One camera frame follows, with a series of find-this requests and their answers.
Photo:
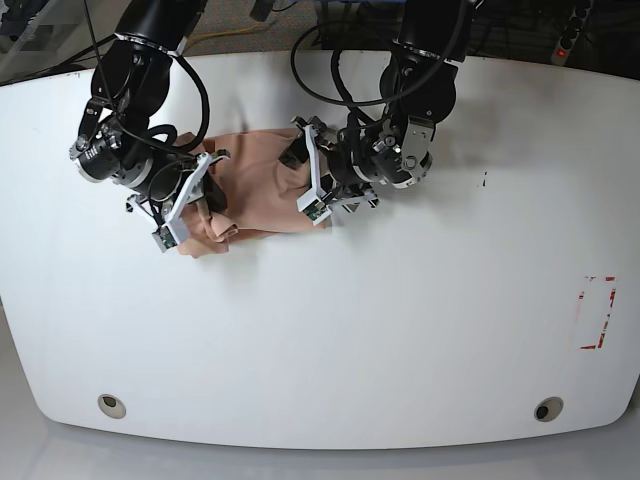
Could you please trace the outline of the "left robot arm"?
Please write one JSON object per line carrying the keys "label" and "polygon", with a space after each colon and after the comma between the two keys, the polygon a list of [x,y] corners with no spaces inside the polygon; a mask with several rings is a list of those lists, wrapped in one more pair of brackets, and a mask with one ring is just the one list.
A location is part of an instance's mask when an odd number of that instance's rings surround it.
{"label": "left robot arm", "polygon": [[[398,189],[419,183],[432,164],[430,147],[439,123],[456,102],[458,65],[466,57],[476,4],[473,1],[404,1],[351,14],[345,5],[316,9],[318,33],[332,51],[330,75],[337,95],[329,98],[294,80],[311,97],[347,109],[344,127],[331,130],[317,117],[293,119],[299,138],[281,155],[288,167],[309,165],[311,188],[299,200],[311,205],[376,204],[377,184]],[[390,54],[379,79],[379,96],[358,101],[343,79],[340,62],[350,47],[377,47]]]}

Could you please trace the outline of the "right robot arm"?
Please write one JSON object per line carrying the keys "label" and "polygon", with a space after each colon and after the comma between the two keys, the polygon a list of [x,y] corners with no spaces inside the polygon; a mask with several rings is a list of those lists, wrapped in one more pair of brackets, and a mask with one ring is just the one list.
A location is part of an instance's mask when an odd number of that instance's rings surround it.
{"label": "right robot arm", "polygon": [[[91,98],[70,149],[70,158],[90,182],[111,179],[141,195],[153,215],[176,200],[197,161],[194,151],[207,133],[210,103],[204,83],[182,54],[182,44],[205,9],[203,1],[132,1],[105,55],[98,56]],[[179,145],[169,124],[151,126],[164,104],[170,70],[180,67],[201,100],[198,132]]]}

